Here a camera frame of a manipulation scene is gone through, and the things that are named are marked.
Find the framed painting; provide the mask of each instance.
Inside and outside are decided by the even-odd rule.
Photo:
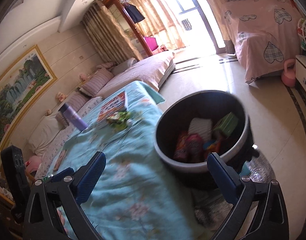
[[[0,150],[36,100],[57,80],[37,45],[0,76]]]

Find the drawer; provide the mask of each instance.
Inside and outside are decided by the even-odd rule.
[[[306,91],[306,67],[296,60],[296,79]]]

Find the metal screw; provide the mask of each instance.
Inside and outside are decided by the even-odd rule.
[[[251,179],[248,176],[242,176],[244,182],[249,182]]]
[[[277,186],[277,185],[278,185],[278,181],[277,181],[276,179],[273,179],[273,180],[272,180],[272,184],[273,184],[274,186]]]
[[[42,184],[42,181],[40,179],[38,179],[37,181],[35,181],[35,185],[39,186],[40,184]]]
[[[64,178],[64,181],[65,181],[65,182],[70,182],[72,179],[73,179],[73,178],[72,178],[71,176],[66,176],[66,177]]]

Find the pink kettlebell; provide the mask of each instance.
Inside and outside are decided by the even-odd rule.
[[[288,87],[294,87],[295,86],[295,66],[292,69],[287,69],[287,66],[290,64],[295,64],[295,59],[291,58],[288,59],[284,62],[284,70],[283,73],[281,75],[281,79],[282,82],[284,83],[284,85],[288,86]]]

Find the purple thermos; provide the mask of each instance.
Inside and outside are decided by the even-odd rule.
[[[80,131],[84,131],[88,125],[83,119],[75,112],[75,110],[69,106],[67,103],[64,103],[59,111],[67,118],[72,124]]]

